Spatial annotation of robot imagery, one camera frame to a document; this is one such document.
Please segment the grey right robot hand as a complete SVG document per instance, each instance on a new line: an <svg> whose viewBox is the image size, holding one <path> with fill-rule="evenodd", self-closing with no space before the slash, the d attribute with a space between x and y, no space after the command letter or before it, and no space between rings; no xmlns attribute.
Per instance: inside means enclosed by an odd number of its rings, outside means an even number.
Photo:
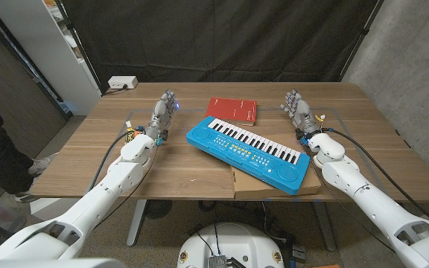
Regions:
<svg viewBox="0 0 429 268"><path fill-rule="evenodd" d="M320 127L315 122L311 108L296 89L286 94L285 102L286 104L281 104L280 107L295 126L298 138L309 139L320 133Z"/></svg>

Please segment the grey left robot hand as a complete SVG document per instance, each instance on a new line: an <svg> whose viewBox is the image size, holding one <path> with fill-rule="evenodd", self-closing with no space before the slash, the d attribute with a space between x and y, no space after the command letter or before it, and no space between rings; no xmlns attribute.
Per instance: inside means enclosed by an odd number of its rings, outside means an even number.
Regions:
<svg viewBox="0 0 429 268"><path fill-rule="evenodd" d="M151 118L145 128L145 134L152 139L161 137L166 140L171 119L178 109L179 104L174 92L171 89L167 89L153 108Z"/></svg>

